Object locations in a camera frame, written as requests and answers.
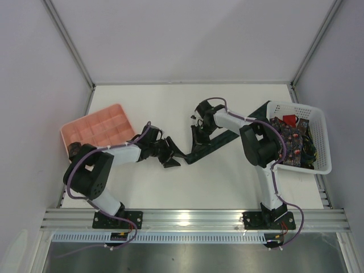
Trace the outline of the dark green tie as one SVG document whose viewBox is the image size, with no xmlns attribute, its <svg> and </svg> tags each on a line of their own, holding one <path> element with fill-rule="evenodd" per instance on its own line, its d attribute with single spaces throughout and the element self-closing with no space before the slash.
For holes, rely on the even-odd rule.
<svg viewBox="0 0 364 273">
<path fill-rule="evenodd" d="M 199 119 L 202 119 L 206 112 L 213 108 L 213 106 L 208 102 L 209 99 L 203 100 L 200 102 L 196 109 L 195 113 L 198 115 Z M 186 163 L 191 165 L 200 159 L 208 156 L 209 154 L 213 153 L 214 151 L 218 150 L 219 148 L 223 147 L 224 145 L 232 142 L 233 140 L 237 139 L 239 137 L 238 134 L 226 130 L 225 132 L 221 133 L 220 135 L 210 138 L 210 143 L 207 147 L 202 148 L 200 151 L 195 153 L 189 153 L 187 155 L 187 158 L 185 159 Z"/>
</svg>

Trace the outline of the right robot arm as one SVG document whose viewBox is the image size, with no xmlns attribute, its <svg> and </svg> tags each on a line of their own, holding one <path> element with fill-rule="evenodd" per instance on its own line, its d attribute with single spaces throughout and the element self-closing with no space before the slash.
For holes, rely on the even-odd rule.
<svg viewBox="0 0 364 273">
<path fill-rule="evenodd" d="M 197 105 L 191 119 L 192 149 L 185 161 L 193 164 L 240 137 L 244 155 L 258 174 L 263 223 L 272 227 L 288 212 L 275 175 L 275 166 L 286 155 L 283 138 L 267 118 L 243 117 L 226 104 L 212 106 L 209 99 Z"/>
</svg>

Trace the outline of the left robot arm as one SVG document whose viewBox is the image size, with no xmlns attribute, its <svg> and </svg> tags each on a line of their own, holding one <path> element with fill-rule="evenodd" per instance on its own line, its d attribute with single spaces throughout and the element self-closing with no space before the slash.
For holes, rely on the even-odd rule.
<svg viewBox="0 0 364 273">
<path fill-rule="evenodd" d="M 139 163 L 149 157 L 157 158 L 164 168 L 179 167 L 176 158 L 187 156 L 171 137 L 163 137 L 160 128 L 147 122 L 141 134 L 115 146 L 96 147 L 83 144 L 71 155 L 71 163 L 63 182 L 67 194 L 74 200 L 85 200 L 110 218 L 125 218 L 125 206 L 106 188 L 112 167 Z"/>
</svg>

